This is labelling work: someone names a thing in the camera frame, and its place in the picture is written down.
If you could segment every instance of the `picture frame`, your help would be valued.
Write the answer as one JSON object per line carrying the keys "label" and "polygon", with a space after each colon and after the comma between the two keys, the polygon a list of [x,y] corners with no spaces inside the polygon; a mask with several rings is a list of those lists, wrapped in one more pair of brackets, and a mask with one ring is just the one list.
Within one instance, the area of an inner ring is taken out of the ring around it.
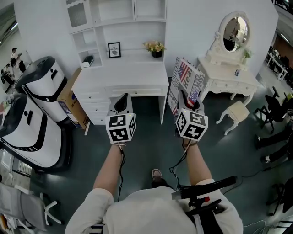
{"label": "picture frame", "polygon": [[109,58],[121,58],[120,42],[108,43]]}

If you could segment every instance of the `white sleeve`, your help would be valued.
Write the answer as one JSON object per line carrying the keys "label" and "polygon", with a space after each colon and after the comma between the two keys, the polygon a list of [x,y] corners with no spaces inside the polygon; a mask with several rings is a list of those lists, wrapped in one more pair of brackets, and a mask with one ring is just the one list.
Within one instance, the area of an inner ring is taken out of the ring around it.
{"label": "white sleeve", "polygon": [[[213,179],[207,179],[199,182],[197,185],[205,185],[215,182]],[[225,208],[225,211],[215,215],[216,221],[225,234],[235,234],[235,233],[243,233],[243,224],[240,219],[238,212],[234,205],[228,201],[228,199],[221,193],[220,190],[216,190],[214,192],[198,196],[198,198],[203,198],[209,196],[210,201],[205,203],[206,205],[221,199],[220,205]]]}
{"label": "white sleeve", "polygon": [[101,223],[108,207],[114,203],[112,194],[101,188],[93,189],[69,220],[65,234],[81,234]]}

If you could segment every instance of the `black and white marker cube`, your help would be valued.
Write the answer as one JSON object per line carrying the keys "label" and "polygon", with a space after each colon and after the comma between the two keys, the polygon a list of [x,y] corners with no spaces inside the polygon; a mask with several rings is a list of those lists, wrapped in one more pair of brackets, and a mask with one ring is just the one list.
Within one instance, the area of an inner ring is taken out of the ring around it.
{"label": "black and white marker cube", "polygon": [[107,116],[106,130],[111,143],[131,141],[136,129],[136,115],[128,113],[124,115]]}
{"label": "black and white marker cube", "polygon": [[176,126],[181,137],[199,141],[207,130],[207,116],[182,108]]}

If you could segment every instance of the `foot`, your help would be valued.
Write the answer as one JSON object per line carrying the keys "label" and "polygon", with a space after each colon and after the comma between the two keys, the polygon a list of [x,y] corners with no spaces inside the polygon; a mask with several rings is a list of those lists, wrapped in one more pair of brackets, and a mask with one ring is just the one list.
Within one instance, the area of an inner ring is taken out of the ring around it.
{"label": "foot", "polygon": [[260,140],[261,140],[261,138],[259,136],[255,135],[255,147],[256,147],[256,149],[261,148]]}
{"label": "foot", "polygon": [[270,161],[270,156],[263,156],[263,157],[260,158],[260,161],[262,163],[270,163],[271,162]]}
{"label": "foot", "polygon": [[162,173],[159,169],[153,169],[152,170],[152,179],[155,180],[156,177],[162,178]]}

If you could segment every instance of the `white desk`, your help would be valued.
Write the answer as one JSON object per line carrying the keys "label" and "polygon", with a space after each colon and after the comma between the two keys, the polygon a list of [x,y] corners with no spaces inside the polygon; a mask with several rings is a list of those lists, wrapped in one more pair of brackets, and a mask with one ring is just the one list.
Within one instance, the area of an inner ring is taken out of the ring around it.
{"label": "white desk", "polygon": [[162,124],[168,86],[164,63],[125,63],[83,69],[71,90],[93,124],[105,124],[111,97],[157,96]]}
{"label": "white desk", "polygon": [[273,60],[281,69],[282,69],[282,72],[281,72],[281,78],[280,78],[280,80],[283,80],[284,79],[284,77],[286,76],[286,74],[287,74],[287,70],[286,69],[284,69],[276,60],[275,60],[275,58],[274,58],[274,55],[272,55],[272,53],[268,53],[268,55],[270,56],[270,59],[269,59],[269,61],[267,62],[267,65],[266,66],[269,66],[269,64],[270,64],[270,61],[271,60]]}
{"label": "white desk", "polygon": [[199,58],[199,62],[199,70],[206,75],[205,86],[200,94],[201,101],[205,99],[209,91],[213,93],[233,93],[230,97],[231,100],[239,93],[248,96],[243,102],[246,106],[251,101],[257,88],[261,86],[250,71],[242,70],[238,76],[235,76],[236,66],[211,64],[206,58]]}

